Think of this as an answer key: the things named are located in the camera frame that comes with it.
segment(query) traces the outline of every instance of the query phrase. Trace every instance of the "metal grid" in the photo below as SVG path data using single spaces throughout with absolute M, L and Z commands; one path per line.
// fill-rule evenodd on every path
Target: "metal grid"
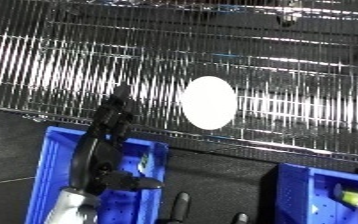
M 180 108 L 205 75 L 238 96 L 213 132 Z M 86 123 L 122 81 L 138 132 L 358 160 L 358 1 L 0 0 L 0 109 Z

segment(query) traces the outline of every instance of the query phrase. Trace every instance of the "white ball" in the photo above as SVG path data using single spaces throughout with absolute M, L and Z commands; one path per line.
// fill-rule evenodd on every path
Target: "white ball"
M 183 92 L 181 102 L 186 118 L 205 130 L 222 128 L 237 111 L 237 97 L 232 87 L 213 76 L 192 81 Z

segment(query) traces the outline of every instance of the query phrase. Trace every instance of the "black table surface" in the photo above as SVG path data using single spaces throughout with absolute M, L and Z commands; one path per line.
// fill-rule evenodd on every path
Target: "black table surface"
M 51 122 L 37 123 L 0 112 L 0 223 L 24 223 L 43 135 Z M 283 161 L 341 171 L 358 164 L 280 154 Z M 238 212 L 252 223 L 274 223 L 277 163 L 171 148 L 159 223 L 169 218 L 175 196 L 192 196 L 187 224 L 226 224 Z

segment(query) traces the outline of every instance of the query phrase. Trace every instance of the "metal wire shelf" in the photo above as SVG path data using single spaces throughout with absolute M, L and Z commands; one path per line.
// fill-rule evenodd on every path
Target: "metal wire shelf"
M 358 1 L 295 2 L 0 1 L 0 109 L 87 123 L 125 81 L 160 135 L 358 160 Z M 180 107 L 205 75 L 238 96 L 213 132 Z

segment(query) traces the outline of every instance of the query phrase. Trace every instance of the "blue plastic bin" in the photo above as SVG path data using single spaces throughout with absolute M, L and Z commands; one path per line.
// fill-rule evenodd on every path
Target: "blue plastic bin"
M 337 183 L 358 188 L 358 175 L 280 164 L 276 224 L 358 224 L 358 209 L 333 199 Z
M 53 208 L 59 191 L 68 185 L 69 166 L 82 131 L 49 127 L 42 149 L 26 223 L 43 223 Z M 121 169 L 135 176 L 144 175 L 163 181 L 168 146 L 158 142 L 128 139 L 124 143 Z M 141 173 L 138 164 L 148 155 Z M 158 216 L 161 190 L 140 192 L 105 191 L 98 210 L 101 224 L 154 224 Z

